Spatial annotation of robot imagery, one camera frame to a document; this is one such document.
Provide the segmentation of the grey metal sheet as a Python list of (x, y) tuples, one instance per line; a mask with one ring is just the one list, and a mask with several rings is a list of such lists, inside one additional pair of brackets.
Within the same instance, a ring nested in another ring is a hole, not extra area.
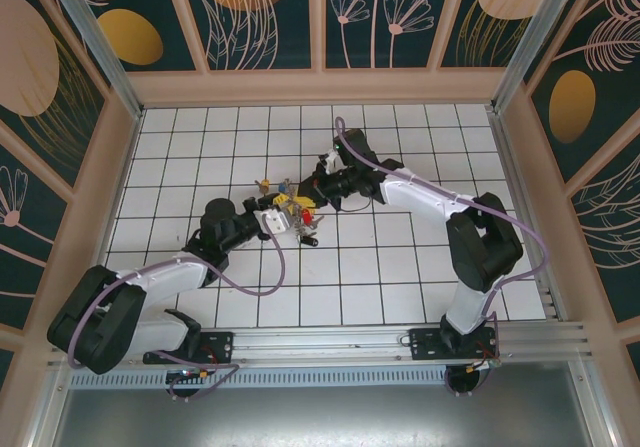
[(572, 396), (437, 386), (70, 394), (54, 447), (595, 447)]

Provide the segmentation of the aluminium side rail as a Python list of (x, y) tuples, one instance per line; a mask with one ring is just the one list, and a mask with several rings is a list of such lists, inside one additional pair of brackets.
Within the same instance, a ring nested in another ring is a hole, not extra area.
[[(532, 211), (524, 178), (512, 150), (506, 124), (499, 115), (489, 113), (488, 119), (504, 170), (513, 211), (518, 220), (542, 236)], [(534, 269), (544, 260), (543, 252), (535, 239), (528, 233), (524, 233), (519, 227), (516, 228), (516, 232), (524, 242), (524, 257), (514, 269), (515, 274)], [(502, 296), (507, 316), (511, 321), (529, 321), (539, 318), (544, 318), (546, 321), (565, 321), (567, 319), (566, 309), (559, 295), (550, 264), (533, 276), (529, 275), (524, 280), (506, 285), (503, 288)]]

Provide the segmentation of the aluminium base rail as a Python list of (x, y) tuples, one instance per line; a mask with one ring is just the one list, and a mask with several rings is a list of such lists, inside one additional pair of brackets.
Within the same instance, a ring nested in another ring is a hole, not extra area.
[[(576, 322), (490, 320), (495, 329), (496, 356), (505, 362), (573, 361), (590, 357), (592, 349), (581, 324)], [(435, 324), (308, 327), (308, 328), (240, 328), (206, 329), (234, 334), (231, 362), (274, 365), (341, 364), (350, 362), (383, 363), (411, 361), (409, 331), (416, 328), (439, 328)], [(462, 363), (471, 360), (414, 360), (422, 363)], [(125, 358), (125, 362), (169, 363), (150, 353)]]

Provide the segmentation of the aluminium frame post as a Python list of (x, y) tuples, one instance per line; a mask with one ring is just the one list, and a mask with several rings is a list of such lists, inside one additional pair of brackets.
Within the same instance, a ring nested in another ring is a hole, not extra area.
[(89, 49), (108, 77), (126, 110), (135, 121), (139, 121), (142, 104), (89, 5), (85, 0), (61, 0), (61, 2), (74, 25), (86, 40)]
[(542, 0), (517, 45), (491, 99), (490, 113), (500, 115), (518, 90), (524, 75), (557, 23), (568, 0)]

